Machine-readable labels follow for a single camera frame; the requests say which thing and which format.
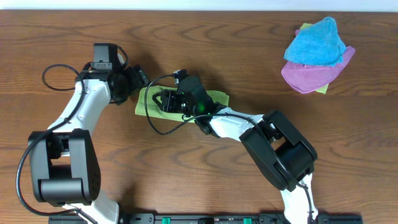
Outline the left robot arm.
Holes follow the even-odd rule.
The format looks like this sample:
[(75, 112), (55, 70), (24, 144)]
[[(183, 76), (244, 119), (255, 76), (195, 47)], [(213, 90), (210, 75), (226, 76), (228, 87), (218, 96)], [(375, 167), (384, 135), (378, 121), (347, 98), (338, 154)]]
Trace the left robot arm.
[(62, 207), (61, 222), (117, 223), (120, 207), (101, 190), (101, 171), (91, 139), (102, 111), (121, 105), (145, 87), (148, 79), (139, 65), (129, 66), (125, 51), (116, 44), (96, 43), (93, 60), (76, 71), (73, 95), (62, 114), (45, 131), (34, 131), (17, 168), (16, 190), (21, 204), (21, 173), (30, 162), (36, 201)]

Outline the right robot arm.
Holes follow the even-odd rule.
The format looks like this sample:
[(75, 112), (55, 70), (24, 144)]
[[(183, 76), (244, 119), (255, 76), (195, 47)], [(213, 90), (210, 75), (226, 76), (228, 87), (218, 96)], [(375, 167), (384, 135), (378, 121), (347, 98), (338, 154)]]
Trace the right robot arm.
[(163, 112), (180, 113), (206, 135), (240, 142), (262, 175), (278, 190), (289, 223), (315, 223), (318, 215), (311, 181), (317, 153), (278, 110), (245, 114), (213, 100), (198, 77), (174, 75), (176, 90), (162, 90), (152, 100)]

